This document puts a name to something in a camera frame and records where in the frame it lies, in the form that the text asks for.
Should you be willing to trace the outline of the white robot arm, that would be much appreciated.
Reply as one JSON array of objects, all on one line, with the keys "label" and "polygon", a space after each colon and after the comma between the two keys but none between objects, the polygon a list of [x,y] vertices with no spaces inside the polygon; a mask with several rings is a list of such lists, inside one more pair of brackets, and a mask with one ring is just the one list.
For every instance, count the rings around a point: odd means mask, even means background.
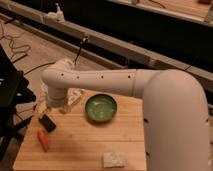
[{"label": "white robot arm", "polygon": [[47,104],[68,102],[70,88],[114,93],[143,100],[147,171],[211,171],[208,103],[191,74],[177,70],[79,71],[69,59],[46,68]]}]

